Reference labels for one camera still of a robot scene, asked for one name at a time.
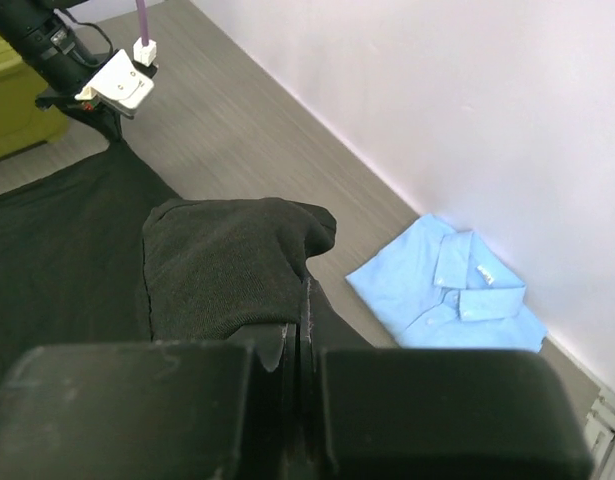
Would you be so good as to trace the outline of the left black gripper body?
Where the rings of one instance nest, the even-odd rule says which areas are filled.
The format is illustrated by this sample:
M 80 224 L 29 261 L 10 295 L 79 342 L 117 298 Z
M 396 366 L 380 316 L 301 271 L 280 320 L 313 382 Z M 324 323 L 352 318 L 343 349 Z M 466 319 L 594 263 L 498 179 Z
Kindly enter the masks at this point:
M 97 131 L 111 143 L 124 140 L 121 112 L 102 100 L 76 100 L 73 95 L 47 87 L 36 96 L 35 105 L 40 110 L 55 107 L 67 117 Z

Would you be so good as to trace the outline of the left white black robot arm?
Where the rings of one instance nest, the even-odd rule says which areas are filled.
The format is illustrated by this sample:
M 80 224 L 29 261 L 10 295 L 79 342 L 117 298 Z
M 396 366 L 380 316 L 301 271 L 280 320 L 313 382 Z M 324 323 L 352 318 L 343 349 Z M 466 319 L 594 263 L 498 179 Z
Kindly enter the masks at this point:
M 0 0 L 0 36 L 21 56 L 48 87 L 36 97 L 41 110 L 57 108 L 87 125 L 111 143 L 123 140 L 121 113 L 101 100 L 78 100 L 76 95 L 118 50 L 96 24 L 108 45 L 105 54 L 94 54 L 62 19 L 75 1 Z

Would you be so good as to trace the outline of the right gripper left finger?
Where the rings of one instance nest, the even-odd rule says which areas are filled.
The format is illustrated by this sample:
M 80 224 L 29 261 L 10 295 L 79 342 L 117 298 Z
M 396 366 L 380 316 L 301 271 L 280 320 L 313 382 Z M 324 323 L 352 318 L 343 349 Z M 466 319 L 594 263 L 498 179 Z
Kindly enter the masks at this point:
M 33 348 L 0 385 L 0 479 L 275 479 L 287 331 Z

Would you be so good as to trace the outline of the black long sleeve shirt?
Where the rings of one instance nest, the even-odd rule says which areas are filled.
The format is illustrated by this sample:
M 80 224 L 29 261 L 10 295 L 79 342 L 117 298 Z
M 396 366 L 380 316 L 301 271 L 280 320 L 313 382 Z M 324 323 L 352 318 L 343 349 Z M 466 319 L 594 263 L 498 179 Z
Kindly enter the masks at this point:
M 337 223 L 281 198 L 185 200 L 124 143 L 0 195 L 0 383 L 50 344 L 225 340 L 307 320 L 365 345 L 309 272 Z

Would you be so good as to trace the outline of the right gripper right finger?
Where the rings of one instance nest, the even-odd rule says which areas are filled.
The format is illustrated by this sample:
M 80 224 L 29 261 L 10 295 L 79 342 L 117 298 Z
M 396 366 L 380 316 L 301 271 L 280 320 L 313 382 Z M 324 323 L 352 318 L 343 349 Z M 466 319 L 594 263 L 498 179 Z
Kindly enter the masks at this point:
M 588 479 L 555 370 L 517 350 L 375 348 L 309 279 L 301 407 L 318 479 Z

